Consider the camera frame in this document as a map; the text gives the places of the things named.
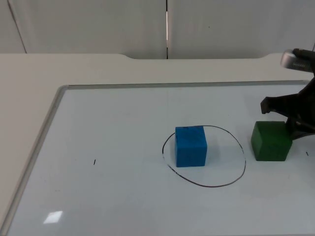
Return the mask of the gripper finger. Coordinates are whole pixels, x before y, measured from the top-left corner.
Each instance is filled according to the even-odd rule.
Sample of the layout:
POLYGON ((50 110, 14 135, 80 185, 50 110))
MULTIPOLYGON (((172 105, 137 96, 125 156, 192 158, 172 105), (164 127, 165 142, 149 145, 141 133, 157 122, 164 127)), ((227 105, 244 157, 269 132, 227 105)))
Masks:
POLYGON ((298 117, 298 101, 299 95, 297 93, 278 97, 265 97, 260 103, 261 112, 263 114, 275 112, 285 117, 298 117))
POLYGON ((288 131, 289 137, 292 140, 297 140, 306 136, 315 134, 315 126, 295 118, 287 118, 285 127, 288 131))

